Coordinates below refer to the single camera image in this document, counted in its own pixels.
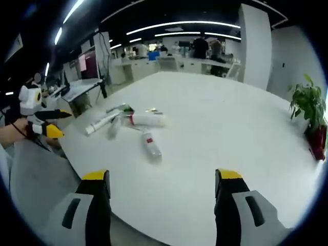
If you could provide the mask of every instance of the white table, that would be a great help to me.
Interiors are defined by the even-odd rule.
[[[62,96],[62,98],[70,103],[82,94],[97,87],[101,82],[102,80],[98,78],[80,79],[74,82],[70,82],[70,90],[67,94]]]
[[[151,164],[140,132],[108,127],[87,137],[85,127],[121,103],[136,111],[155,107],[170,125],[154,129],[162,163]],[[239,172],[294,227],[314,196],[316,163],[289,103],[236,81],[159,72],[111,95],[65,129],[60,143],[82,177],[110,171],[111,207],[123,221],[169,245],[215,245],[215,169]]]
[[[230,68],[232,64],[229,63],[219,63],[218,61],[210,60],[210,59],[197,59],[197,58],[182,58],[182,61],[189,63],[201,63],[205,65],[218,66],[224,68]]]

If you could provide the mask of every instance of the black ceiling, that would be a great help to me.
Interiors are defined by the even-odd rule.
[[[145,0],[135,4],[105,22],[110,14],[127,6],[129,0],[85,0],[63,26],[63,33],[57,44],[54,39],[64,18],[77,0],[39,0],[28,1],[28,8],[21,14],[19,30],[24,47],[13,55],[3,67],[0,88],[10,90],[19,87],[36,72],[44,73],[47,62],[52,65],[67,59],[72,50],[77,50],[88,35],[96,28],[108,31],[114,39],[112,45],[127,44],[129,40],[142,37],[152,39],[154,34],[167,32],[164,28],[154,28],[126,36],[126,33],[146,26],[174,21],[217,21],[234,24],[238,20],[241,3],[246,3],[266,11],[271,24],[284,18],[253,0]],[[286,1],[267,3],[286,14]],[[181,25],[184,31],[201,31],[229,34],[231,28],[217,25]]]

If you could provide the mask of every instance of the red pot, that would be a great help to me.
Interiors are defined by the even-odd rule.
[[[311,131],[310,127],[307,127],[304,134],[310,144],[311,151],[316,160],[324,160],[324,147],[326,144],[327,126],[322,125],[315,131]]]

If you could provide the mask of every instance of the ceiling light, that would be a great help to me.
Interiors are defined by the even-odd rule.
[[[163,24],[153,25],[153,26],[149,26],[149,27],[144,27],[144,28],[134,30],[132,32],[128,32],[127,35],[130,35],[130,34],[136,33],[136,32],[140,32],[140,31],[143,31],[143,30],[155,28],[155,27],[163,27],[163,26],[178,25],[178,24],[213,24],[213,25],[221,25],[221,26],[240,28],[240,26],[227,24],[227,23],[222,23],[222,22],[208,22],[208,21],[203,21],[203,20],[202,21],[201,20],[197,20],[197,21],[194,20],[194,21],[184,21],[184,22],[169,22],[169,23],[163,23]]]
[[[136,42],[136,41],[140,41],[141,38],[137,38],[137,39],[134,39],[134,40],[130,40],[130,43],[133,43],[133,42]]]
[[[60,28],[60,29],[58,30],[57,35],[56,35],[56,38],[55,38],[55,45],[57,45],[58,40],[59,40],[59,38],[60,38],[60,36],[61,36],[61,34],[62,34],[62,31],[63,31],[62,28]]]
[[[120,46],[122,46],[122,44],[115,45],[115,46],[111,47],[111,50],[112,50],[112,49],[115,49],[115,48],[117,48],[117,47],[120,47]]]
[[[47,63],[47,66],[46,66],[45,77],[47,77],[47,75],[48,75],[48,70],[49,70],[49,63]]]
[[[84,0],[78,0],[73,8],[71,9],[71,11],[68,13],[68,15],[66,16],[65,20],[63,21],[63,24],[68,20],[69,17],[71,17],[71,15],[73,14],[73,12],[83,3]]]
[[[221,37],[229,37],[229,38],[234,38],[237,40],[241,40],[240,37],[234,37],[234,36],[230,36],[230,35],[225,35],[225,34],[218,34],[218,33],[212,33],[212,32],[206,32],[206,35],[213,35],[213,36],[221,36]]]
[[[169,32],[163,34],[156,34],[155,37],[167,36],[167,35],[179,35],[179,34],[200,34],[200,32]]]

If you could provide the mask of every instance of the potted plant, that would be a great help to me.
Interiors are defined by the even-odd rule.
[[[324,159],[327,126],[323,119],[326,110],[324,99],[321,98],[321,89],[314,86],[311,78],[305,74],[309,82],[306,86],[297,84],[293,90],[290,109],[291,119],[304,113],[304,119],[309,120],[309,125],[304,134],[308,140],[311,151],[317,160]]]

